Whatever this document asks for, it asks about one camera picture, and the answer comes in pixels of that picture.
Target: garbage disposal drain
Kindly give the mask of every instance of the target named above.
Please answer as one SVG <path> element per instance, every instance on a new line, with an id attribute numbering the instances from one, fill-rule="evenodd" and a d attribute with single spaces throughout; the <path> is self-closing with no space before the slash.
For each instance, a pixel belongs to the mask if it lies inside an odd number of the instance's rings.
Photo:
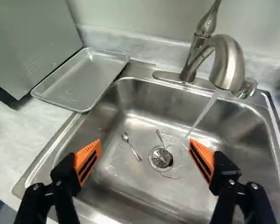
<path id="1" fill-rule="evenodd" d="M 173 167 L 173 155 L 161 145 L 154 146 L 148 154 L 150 165 L 159 172 L 166 172 Z"/>

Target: sink basin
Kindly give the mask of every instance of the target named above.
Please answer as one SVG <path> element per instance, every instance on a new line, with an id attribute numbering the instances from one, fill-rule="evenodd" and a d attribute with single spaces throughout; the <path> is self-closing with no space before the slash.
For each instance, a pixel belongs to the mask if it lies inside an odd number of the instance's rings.
<path id="1" fill-rule="evenodd" d="M 81 223 L 207 223 L 213 196 L 183 146 L 183 137 L 214 90 L 155 80 L 155 69 L 130 63 L 87 114 L 74 113 L 47 144 L 13 193 L 22 197 L 36 182 L 50 183 L 50 170 L 69 152 L 101 139 L 103 153 L 74 199 Z M 163 135 L 174 157 L 171 170 L 159 172 L 148 161 Z M 120 136 L 126 131 L 141 155 L 137 162 Z M 240 181 L 261 184 L 280 224 L 280 126 L 268 92 L 253 98 L 219 99 L 192 133 L 209 149 L 223 151 L 243 172 Z M 243 223 L 239 208 L 234 223 Z"/>

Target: spoon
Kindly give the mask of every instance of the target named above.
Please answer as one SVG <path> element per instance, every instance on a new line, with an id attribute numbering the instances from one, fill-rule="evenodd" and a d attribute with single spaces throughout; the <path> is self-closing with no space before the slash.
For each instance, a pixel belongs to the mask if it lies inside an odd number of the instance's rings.
<path id="1" fill-rule="evenodd" d="M 159 138 L 160 138 L 160 140 L 161 140 L 161 143 L 162 143 L 162 145 L 163 145 L 163 148 L 166 149 L 166 148 L 165 148 L 165 144 L 164 144 L 163 139 L 162 139 L 162 135 L 161 135 L 160 130 L 159 130 L 159 129 L 156 129 L 155 132 L 156 132 L 157 135 L 159 136 Z"/>
<path id="2" fill-rule="evenodd" d="M 132 149 L 136 159 L 138 162 L 141 162 L 142 161 L 142 158 L 141 156 L 136 152 L 136 150 L 132 147 L 132 145 L 130 144 L 130 141 L 129 141 L 129 135 L 126 133 L 126 132 L 122 132 L 121 133 L 121 138 L 124 142 L 126 142 L 127 144 L 129 144 L 130 148 Z"/>

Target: baking sheet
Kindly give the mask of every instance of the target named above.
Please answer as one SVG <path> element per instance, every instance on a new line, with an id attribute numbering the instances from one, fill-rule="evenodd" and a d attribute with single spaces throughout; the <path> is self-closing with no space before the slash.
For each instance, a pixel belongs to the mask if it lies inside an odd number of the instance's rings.
<path id="1" fill-rule="evenodd" d="M 39 83 L 31 95 L 79 113 L 87 112 L 128 61 L 126 54 L 84 48 Z"/>

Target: running water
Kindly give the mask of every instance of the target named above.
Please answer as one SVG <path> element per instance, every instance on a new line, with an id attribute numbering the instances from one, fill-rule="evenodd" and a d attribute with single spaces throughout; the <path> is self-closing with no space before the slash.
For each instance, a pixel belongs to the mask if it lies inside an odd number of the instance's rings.
<path id="1" fill-rule="evenodd" d="M 221 91 L 220 90 L 216 90 L 214 92 L 214 94 L 212 95 L 212 97 L 210 98 L 209 102 L 207 103 L 207 105 L 205 106 L 205 108 L 203 109 L 203 111 L 201 112 L 201 114 L 199 115 L 199 117 L 197 118 L 197 120 L 195 121 L 195 123 L 193 124 L 193 126 L 190 128 L 190 130 L 188 131 L 188 133 L 185 135 L 185 140 L 187 142 L 186 145 L 188 145 L 189 143 L 189 137 L 191 135 L 191 133 L 193 131 L 195 131 L 196 126 L 199 124 L 199 122 L 203 119 L 203 117 L 206 115 L 206 113 L 210 110 L 210 108 L 214 105 L 216 99 L 220 96 Z"/>

